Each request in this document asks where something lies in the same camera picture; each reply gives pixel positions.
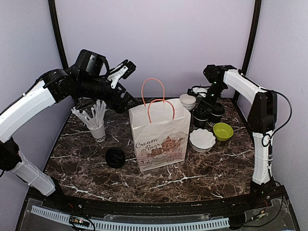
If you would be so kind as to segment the black paper coffee cup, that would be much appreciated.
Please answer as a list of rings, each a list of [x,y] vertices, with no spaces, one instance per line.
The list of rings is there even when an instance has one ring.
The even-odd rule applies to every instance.
[[[210,113],[208,111],[200,110],[199,108],[193,111],[193,126],[195,129],[205,129]]]
[[[209,126],[213,127],[216,123],[219,123],[224,113],[225,109],[223,105],[221,103],[216,103],[208,119]]]

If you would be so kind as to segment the stack of paper coffee cups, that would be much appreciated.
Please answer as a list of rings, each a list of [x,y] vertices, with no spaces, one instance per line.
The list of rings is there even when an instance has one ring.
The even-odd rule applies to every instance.
[[[196,104],[196,98],[194,96],[183,94],[179,97],[182,105],[189,111],[193,110]]]

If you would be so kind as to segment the white paper gift bag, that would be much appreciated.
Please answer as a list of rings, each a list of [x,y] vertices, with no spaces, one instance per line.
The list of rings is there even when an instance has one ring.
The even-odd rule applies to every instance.
[[[180,99],[154,99],[128,112],[141,172],[184,161],[191,113]]]

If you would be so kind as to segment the stack of black cup lids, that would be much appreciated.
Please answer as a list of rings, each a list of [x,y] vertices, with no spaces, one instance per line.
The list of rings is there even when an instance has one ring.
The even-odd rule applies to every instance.
[[[122,149],[112,147],[106,151],[105,160],[109,167],[117,169],[124,166],[126,156]]]

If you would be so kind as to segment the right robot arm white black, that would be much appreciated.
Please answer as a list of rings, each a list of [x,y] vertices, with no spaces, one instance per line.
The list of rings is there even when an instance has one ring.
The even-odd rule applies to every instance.
[[[244,96],[251,103],[247,123],[255,145],[252,181],[258,185],[268,183],[272,177],[272,140],[278,131],[275,124],[279,93],[259,86],[232,65],[209,64],[203,70],[203,74],[211,86],[200,101],[196,116],[208,119],[218,97],[228,87],[232,87]]]

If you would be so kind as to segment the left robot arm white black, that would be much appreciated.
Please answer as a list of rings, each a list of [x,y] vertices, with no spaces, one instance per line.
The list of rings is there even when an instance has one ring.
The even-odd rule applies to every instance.
[[[103,100],[109,109],[123,113],[137,104],[119,83],[128,78],[136,66],[124,60],[110,68],[105,56],[81,50],[75,64],[68,69],[54,69],[41,75],[22,96],[0,114],[0,168],[15,174],[29,186],[49,197],[58,210],[68,206],[61,187],[32,164],[13,140],[13,134],[43,110],[67,97]]]

